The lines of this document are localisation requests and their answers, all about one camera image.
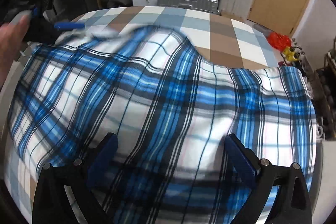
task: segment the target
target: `blue and white plaid shirt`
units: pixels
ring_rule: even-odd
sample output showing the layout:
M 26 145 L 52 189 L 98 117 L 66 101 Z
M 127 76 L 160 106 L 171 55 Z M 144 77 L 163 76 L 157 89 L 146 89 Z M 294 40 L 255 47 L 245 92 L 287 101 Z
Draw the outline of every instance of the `blue and white plaid shirt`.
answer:
M 38 47 L 8 121 L 36 180 L 44 162 L 64 165 L 117 134 L 94 192 L 116 224 L 229 223 L 250 193 L 223 152 L 229 133 L 275 165 L 298 162 L 308 187 L 314 170 L 315 112 L 296 68 L 216 66 L 183 34 L 157 26 Z

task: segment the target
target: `floor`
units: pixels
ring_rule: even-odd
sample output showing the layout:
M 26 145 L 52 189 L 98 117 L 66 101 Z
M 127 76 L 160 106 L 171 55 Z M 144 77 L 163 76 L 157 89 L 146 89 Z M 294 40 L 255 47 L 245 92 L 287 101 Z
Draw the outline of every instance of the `floor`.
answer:
M 266 27 L 258 24 L 258 23 L 254 23 L 253 21 L 250 20 L 246 20 L 245 24 L 251 26 L 252 28 L 256 29 L 257 31 L 261 32 L 265 37 L 268 37 L 270 35 L 270 33 L 272 32 L 272 30 L 267 29 Z

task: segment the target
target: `metal screw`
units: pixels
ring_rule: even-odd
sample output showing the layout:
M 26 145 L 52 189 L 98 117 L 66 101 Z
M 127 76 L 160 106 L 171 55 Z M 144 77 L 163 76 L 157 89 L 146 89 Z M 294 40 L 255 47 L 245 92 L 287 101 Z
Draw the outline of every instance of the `metal screw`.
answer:
M 269 161 L 266 160 L 266 159 L 261 159 L 261 160 L 260 160 L 260 163 L 261 163 L 262 165 L 264 165 L 264 166 L 268 166 L 268 165 L 269 165 Z
M 46 164 L 43 165 L 43 169 L 48 170 L 50 168 L 50 166 L 51 166 L 51 164 L 47 162 Z
M 300 165 L 298 163 L 293 163 L 293 168 L 296 169 L 296 170 L 299 170 L 300 169 Z
M 82 160 L 81 159 L 76 159 L 73 161 L 73 165 L 74 166 L 78 166 L 78 165 L 81 165 L 82 164 Z

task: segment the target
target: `table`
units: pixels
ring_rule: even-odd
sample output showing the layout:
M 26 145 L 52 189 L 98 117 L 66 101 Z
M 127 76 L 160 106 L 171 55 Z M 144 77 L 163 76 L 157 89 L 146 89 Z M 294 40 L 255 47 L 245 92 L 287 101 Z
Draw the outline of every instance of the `table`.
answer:
M 89 12 L 75 21 L 87 29 L 109 26 L 121 34 L 146 24 L 185 33 L 195 48 L 216 65 L 263 69 L 282 61 L 265 36 L 245 23 L 205 12 L 172 7 L 122 7 Z

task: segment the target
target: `white wall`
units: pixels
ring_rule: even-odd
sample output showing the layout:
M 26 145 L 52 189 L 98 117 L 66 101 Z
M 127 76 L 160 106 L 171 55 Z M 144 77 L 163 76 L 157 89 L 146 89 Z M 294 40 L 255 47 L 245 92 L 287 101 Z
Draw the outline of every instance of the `white wall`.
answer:
M 331 0 L 314 0 L 307 17 L 293 37 L 302 45 L 314 69 L 323 67 L 325 53 L 336 36 L 336 7 Z

